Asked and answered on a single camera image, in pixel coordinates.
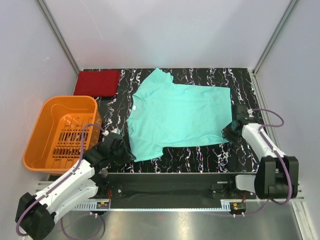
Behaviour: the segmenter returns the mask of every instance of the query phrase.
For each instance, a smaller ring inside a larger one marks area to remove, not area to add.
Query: metal floor
[[[260,208],[248,202],[248,212]],[[67,233],[75,239],[89,239],[99,228],[99,220],[72,211],[64,218]],[[107,212],[101,240],[302,240],[293,207],[270,203],[254,216],[220,217],[205,212]],[[57,224],[46,240],[67,239]]]

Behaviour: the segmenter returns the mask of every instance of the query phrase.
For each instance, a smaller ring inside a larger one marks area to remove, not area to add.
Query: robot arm
[[[286,156],[261,126],[248,114],[246,105],[232,107],[232,122],[222,130],[222,133],[233,142],[237,142],[238,138],[244,138],[260,160],[256,175],[239,174],[235,177],[236,187],[256,193],[260,199],[286,198],[289,186],[280,157],[285,163],[291,180],[291,198],[295,198],[298,194],[299,162],[294,156]]]
[[[107,193],[106,167],[110,162],[124,164],[134,160],[135,157],[128,150],[120,131],[115,129],[103,142],[99,142],[84,153],[76,170],[78,162],[50,186],[35,195],[28,192],[24,194],[19,200],[15,222],[18,222],[31,204],[38,201],[23,217],[20,227],[32,239],[44,239],[55,224],[76,205]]]

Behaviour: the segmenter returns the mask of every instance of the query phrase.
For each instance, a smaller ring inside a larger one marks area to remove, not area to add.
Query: cable connector
[[[102,133],[102,135],[105,136],[105,137],[108,136],[108,134],[109,134],[109,131],[108,131],[108,130],[105,130],[105,131]]]
[[[261,134],[261,132],[262,132],[262,134],[264,134],[264,135],[266,134],[264,128],[261,128],[261,129],[258,130],[258,134]]]

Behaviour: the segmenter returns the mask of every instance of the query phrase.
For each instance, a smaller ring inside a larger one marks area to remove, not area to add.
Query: metal frame
[[[75,74],[78,75],[80,72],[80,69],[77,65],[77,62],[75,61],[74,57],[72,56],[70,49],[68,48],[62,34],[60,33],[59,28],[58,28],[54,18],[52,17],[52,14],[51,14],[47,4],[45,3],[45,0],[35,0],[35,1],[38,4],[39,9],[41,10],[48,25],[50,26],[57,42],[59,43],[60,47],[62,48],[66,58],[68,59],[69,63],[71,64]]]
[[[253,70],[248,69],[248,72],[249,72],[249,75],[251,78],[251,82],[252,82],[252,85],[253,85],[253,88],[255,91],[255,96],[256,96],[257,102],[259,104],[259,107],[261,109],[268,109],[267,104],[266,104],[266,99],[265,99],[264,94],[262,92],[260,83],[257,80],[257,77],[254,75]],[[269,112],[261,111],[261,115],[262,115],[262,118],[263,118],[263,121],[265,124],[273,124],[273,121],[271,119]],[[266,129],[266,132],[267,132],[268,136],[270,137],[270,139],[278,146],[278,148],[281,149],[281,146],[279,144],[279,140],[278,140],[276,132],[275,132],[275,128],[268,127]]]
[[[301,235],[304,240],[317,240],[317,234],[312,224],[306,202],[305,201],[294,201],[291,202],[295,218],[298,222]]]
[[[260,56],[257,64],[255,65],[254,69],[253,69],[253,73],[256,75],[259,72],[259,69],[261,68],[261,65],[264,63],[267,55],[269,54],[271,48],[273,47],[275,41],[277,40],[281,30],[283,29],[284,25],[286,24],[286,22],[288,21],[290,15],[292,14],[293,10],[295,9],[295,7],[297,6],[298,2],[300,0],[291,0],[288,4],[288,6],[286,7],[278,25],[276,26],[275,30],[273,31],[273,34],[269,40],[269,42],[267,43],[265,49],[263,50],[262,55]]]

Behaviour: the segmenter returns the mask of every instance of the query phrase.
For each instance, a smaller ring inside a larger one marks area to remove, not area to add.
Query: t-shirt sleeve
[[[156,84],[172,84],[174,77],[171,76],[170,72],[164,72],[159,68],[156,68],[143,82],[144,83],[156,83]]]
[[[157,144],[138,138],[130,137],[129,140],[131,152],[136,157],[135,162],[150,160],[163,155],[162,147]]]

